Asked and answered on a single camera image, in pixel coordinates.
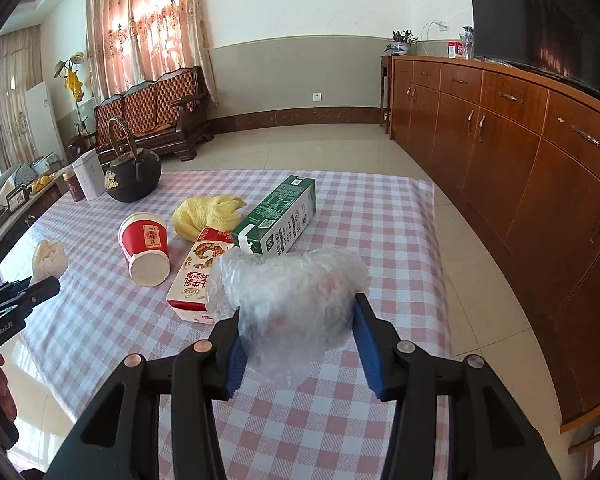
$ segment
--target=beige curtain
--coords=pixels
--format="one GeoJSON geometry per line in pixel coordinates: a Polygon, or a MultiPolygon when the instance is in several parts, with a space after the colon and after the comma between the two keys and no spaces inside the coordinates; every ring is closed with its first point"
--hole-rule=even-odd
{"type": "Polygon", "coordinates": [[[40,26],[0,36],[1,171],[38,156],[27,124],[25,92],[40,82],[40,26]]]}
{"type": "Polygon", "coordinates": [[[86,5],[96,101],[195,65],[202,67],[216,101],[199,0],[87,0],[86,5]]]}

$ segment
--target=pink and white tablecloth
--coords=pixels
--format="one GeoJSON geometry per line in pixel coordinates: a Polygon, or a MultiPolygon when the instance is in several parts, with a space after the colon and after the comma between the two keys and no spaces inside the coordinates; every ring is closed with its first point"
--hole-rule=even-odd
{"type": "MultiPolygon", "coordinates": [[[[227,170],[164,173],[158,188],[132,204],[104,194],[72,202],[65,194],[0,264],[2,280],[30,276],[40,240],[61,240],[69,269],[60,294],[33,310],[22,339],[46,384],[69,416],[80,415],[97,388],[131,352],[170,356],[211,327],[183,322],[165,295],[191,243],[171,225],[189,196],[235,193],[255,207],[289,174],[317,181],[317,216],[291,251],[340,247],[355,251],[371,273],[368,296],[377,315],[402,338],[448,357],[445,286],[435,238],[433,184],[398,176],[330,171],[227,170]],[[128,277],[117,242],[129,214],[149,211],[169,225],[171,275],[142,288],[128,277]]],[[[171,401],[160,415],[160,472],[172,478],[171,401]]],[[[353,338],[313,364],[296,391],[263,386],[246,372],[230,402],[216,402],[221,450],[230,478],[376,478],[382,471],[393,403],[378,402],[366,385],[353,338]]],[[[446,405],[439,402],[436,476],[448,455],[446,405]]]]}

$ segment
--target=flat screen tv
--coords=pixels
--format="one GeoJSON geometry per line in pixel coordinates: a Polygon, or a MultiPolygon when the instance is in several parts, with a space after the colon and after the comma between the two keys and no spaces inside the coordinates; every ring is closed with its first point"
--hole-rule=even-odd
{"type": "Polygon", "coordinates": [[[600,99],[600,0],[473,0],[474,55],[600,99]]]}

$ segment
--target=wooden sofa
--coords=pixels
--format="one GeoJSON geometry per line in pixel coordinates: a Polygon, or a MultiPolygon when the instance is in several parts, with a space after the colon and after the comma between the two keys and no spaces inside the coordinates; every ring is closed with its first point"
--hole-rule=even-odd
{"type": "MultiPolygon", "coordinates": [[[[181,68],[156,81],[144,81],[123,94],[105,99],[95,108],[96,152],[101,164],[116,153],[109,140],[109,119],[122,116],[129,124],[138,147],[150,148],[158,155],[175,153],[180,160],[191,160],[196,147],[213,139],[208,132],[206,107],[209,94],[202,68],[181,68]]],[[[116,139],[124,143],[122,129],[114,127],[116,139]]]]}

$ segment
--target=brown tile baseboard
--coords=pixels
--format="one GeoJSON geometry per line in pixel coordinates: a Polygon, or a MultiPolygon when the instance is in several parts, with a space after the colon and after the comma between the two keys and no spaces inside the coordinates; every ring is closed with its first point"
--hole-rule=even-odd
{"type": "Polygon", "coordinates": [[[355,106],[287,108],[211,119],[209,120],[209,130],[217,135],[274,126],[339,123],[379,124],[380,109],[355,106]]]}

